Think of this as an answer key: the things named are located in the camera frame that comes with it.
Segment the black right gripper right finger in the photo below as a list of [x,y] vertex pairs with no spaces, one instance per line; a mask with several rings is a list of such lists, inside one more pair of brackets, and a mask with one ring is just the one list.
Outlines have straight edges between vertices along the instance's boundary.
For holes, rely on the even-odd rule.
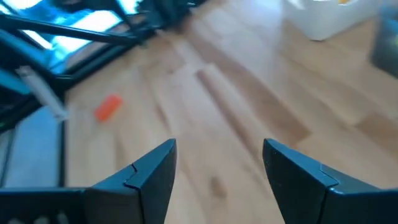
[[397,223],[397,189],[379,189],[265,139],[264,167],[286,223]]

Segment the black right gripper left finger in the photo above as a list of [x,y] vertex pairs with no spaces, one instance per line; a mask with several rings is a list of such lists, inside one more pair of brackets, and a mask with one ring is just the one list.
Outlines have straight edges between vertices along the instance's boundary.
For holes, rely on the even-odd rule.
[[83,192],[87,223],[163,223],[174,186],[177,144],[168,139]]

